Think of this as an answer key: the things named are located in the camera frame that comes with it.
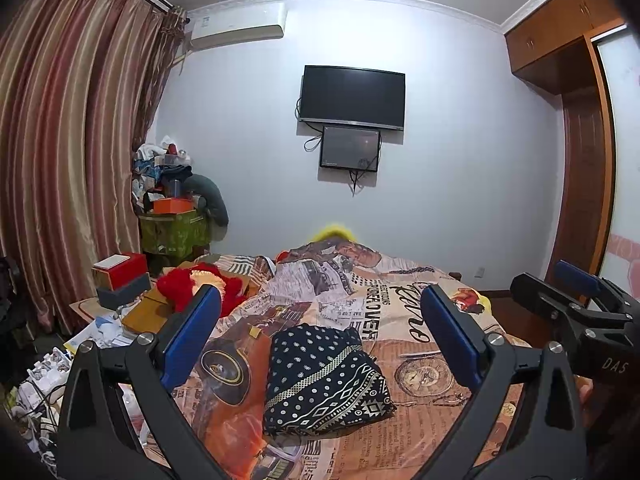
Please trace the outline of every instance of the red fluffy fabric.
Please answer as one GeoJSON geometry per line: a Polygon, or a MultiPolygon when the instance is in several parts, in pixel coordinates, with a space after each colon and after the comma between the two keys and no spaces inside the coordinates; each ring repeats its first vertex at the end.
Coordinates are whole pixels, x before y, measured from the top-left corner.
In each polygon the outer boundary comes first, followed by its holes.
{"type": "Polygon", "coordinates": [[[197,264],[188,269],[174,269],[166,276],[158,279],[156,284],[158,291],[168,300],[174,302],[176,312],[182,312],[193,298],[192,291],[195,282],[191,279],[192,270],[206,270],[225,282],[225,297],[222,299],[220,317],[228,316],[236,306],[246,300],[246,296],[240,294],[242,289],[242,280],[240,278],[223,276],[215,265],[197,264]]]}

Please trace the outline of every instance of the wooden door frame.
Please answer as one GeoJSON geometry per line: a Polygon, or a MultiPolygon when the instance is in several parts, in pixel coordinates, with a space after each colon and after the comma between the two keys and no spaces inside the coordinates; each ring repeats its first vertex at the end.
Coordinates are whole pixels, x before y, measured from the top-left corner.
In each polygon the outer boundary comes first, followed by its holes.
{"type": "MultiPolygon", "coordinates": [[[[598,234],[596,236],[596,245],[593,251],[593,256],[591,257],[591,263],[589,265],[588,272],[590,274],[598,274],[600,272],[600,267],[602,266],[602,261],[604,259],[604,254],[607,248],[607,241],[609,239],[609,230],[611,227],[611,216],[613,213],[613,199],[614,199],[614,187],[615,187],[615,167],[616,167],[616,145],[615,145],[615,132],[613,125],[613,113],[611,111],[611,105],[609,100],[609,90],[607,88],[606,78],[604,76],[604,69],[602,67],[602,63],[600,62],[600,56],[596,47],[594,47],[591,42],[591,38],[595,38],[605,32],[613,30],[614,28],[623,25],[625,22],[622,18],[612,20],[609,23],[605,23],[604,25],[594,28],[589,32],[585,33],[582,37],[582,40],[585,42],[587,51],[591,58],[591,64],[593,66],[593,71],[596,78],[596,87],[598,90],[598,98],[600,99],[600,110],[602,113],[602,127],[603,127],[603,135],[604,135],[604,155],[605,155],[605,183],[604,183],[604,196],[602,200],[602,210],[600,212],[600,224],[598,226],[598,234]]],[[[565,134],[565,146],[568,142],[567,135],[567,125],[564,124],[564,134],[565,134]]],[[[566,200],[567,200],[567,175],[570,171],[570,153],[567,148],[565,148],[564,155],[564,185],[562,188],[562,202],[560,206],[560,215],[559,219],[562,219],[562,213],[566,208],[566,200]]],[[[558,235],[560,232],[560,223],[558,224],[558,231],[556,232],[556,240],[554,242],[554,250],[556,247],[556,243],[558,242],[558,235]]],[[[552,258],[549,261],[549,265],[546,270],[546,277],[549,278],[552,273],[552,264],[553,264],[553,250],[552,250],[552,258]]]]}

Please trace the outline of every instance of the green box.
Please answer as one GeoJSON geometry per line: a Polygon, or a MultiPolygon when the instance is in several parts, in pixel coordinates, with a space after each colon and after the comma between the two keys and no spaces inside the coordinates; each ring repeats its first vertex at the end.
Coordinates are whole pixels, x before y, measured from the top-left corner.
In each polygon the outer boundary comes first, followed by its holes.
{"type": "Polygon", "coordinates": [[[178,214],[139,216],[142,250],[184,258],[194,246],[209,245],[207,219],[196,210],[178,214]]]}

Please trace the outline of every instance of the bedspread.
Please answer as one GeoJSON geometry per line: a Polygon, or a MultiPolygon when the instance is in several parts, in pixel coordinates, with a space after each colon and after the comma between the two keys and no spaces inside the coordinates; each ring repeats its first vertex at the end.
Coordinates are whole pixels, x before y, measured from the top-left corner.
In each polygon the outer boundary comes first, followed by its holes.
{"type": "MultiPolygon", "coordinates": [[[[482,329],[504,333],[487,298],[472,288],[434,267],[341,238],[289,251],[275,272],[260,256],[206,261],[248,275],[257,293],[219,320],[174,398],[199,439],[236,479],[411,478],[470,397],[422,319],[421,291],[439,284],[482,329]],[[391,418],[322,439],[262,434],[271,336],[301,322],[358,330],[398,406],[391,418]]],[[[511,387],[478,463],[497,453],[520,391],[511,387]]],[[[152,441],[146,452],[161,460],[152,441]]]]}

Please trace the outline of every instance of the white wall-mounted air conditioner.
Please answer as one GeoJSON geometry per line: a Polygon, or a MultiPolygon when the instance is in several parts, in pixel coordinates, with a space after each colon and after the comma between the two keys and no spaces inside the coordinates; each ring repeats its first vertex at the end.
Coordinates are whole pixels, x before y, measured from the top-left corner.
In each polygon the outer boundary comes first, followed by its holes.
{"type": "Polygon", "coordinates": [[[284,36],[284,3],[217,10],[196,20],[191,35],[194,50],[245,41],[274,40],[284,36]]]}

